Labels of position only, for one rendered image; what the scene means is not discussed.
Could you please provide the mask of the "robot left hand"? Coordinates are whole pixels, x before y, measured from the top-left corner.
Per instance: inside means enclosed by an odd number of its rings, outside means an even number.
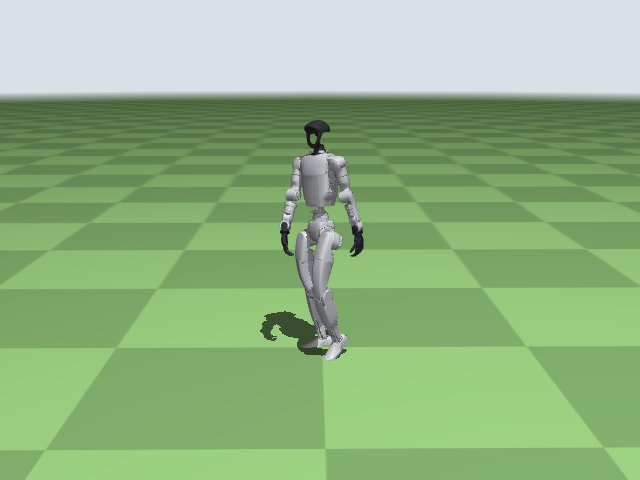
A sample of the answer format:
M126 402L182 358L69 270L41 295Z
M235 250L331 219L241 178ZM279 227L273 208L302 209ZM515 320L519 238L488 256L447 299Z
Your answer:
M351 255L351 257L357 256L364 248L363 246L363 237L362 234L363 230L361 230L360 232L358 232L358 227L356 225L352 226L352 234L355 235L354 238L354 245L352 247L352 249L350 250L350 253L352 253L355 249L355 253L353 255Z

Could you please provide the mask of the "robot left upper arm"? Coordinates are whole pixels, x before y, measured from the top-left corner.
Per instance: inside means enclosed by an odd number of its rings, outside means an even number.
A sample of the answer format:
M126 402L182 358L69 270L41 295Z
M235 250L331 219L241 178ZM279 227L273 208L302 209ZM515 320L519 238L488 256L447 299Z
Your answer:
M348 196L350 181L347 173L347 162L342 156L329 156L327 158L329 168L335 173L341 192L338 193L341 203L351 202Z

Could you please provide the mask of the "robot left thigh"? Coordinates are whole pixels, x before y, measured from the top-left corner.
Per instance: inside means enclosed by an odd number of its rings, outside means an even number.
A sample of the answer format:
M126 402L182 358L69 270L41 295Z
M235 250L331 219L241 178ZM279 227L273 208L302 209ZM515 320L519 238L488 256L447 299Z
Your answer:
M322 232L314 253L313 260L313 298L322 303L329 276L334 263L331 250L338 250L342 245L342 237L335 231L326 228ZM330 289L329 289L330 290Z

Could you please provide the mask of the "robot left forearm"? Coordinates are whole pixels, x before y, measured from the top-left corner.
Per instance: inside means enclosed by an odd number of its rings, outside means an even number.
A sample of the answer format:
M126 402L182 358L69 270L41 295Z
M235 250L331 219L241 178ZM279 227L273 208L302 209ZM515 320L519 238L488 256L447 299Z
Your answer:
M345 204L345 209L347 210L351 229L353 225L356 225L358 227L358 232L360 232L363 229L363 224L360 221L356 200L351 190L348 191L348 196L351 202Z

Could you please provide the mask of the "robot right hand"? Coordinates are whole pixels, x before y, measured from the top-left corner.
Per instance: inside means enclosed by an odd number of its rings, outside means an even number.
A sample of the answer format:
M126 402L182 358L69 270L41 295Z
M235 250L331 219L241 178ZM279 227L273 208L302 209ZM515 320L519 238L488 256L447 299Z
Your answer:
M283 222L281 224L280 233L282 234L281 235L281 242L282 242L282 245L283 245L283 250L289 256L293 256L294 254L292 252L289 252L289 250L288 250L288 238L287 238L287 235L290 233L290 231L288 230L288 225L287 225L286 222Z

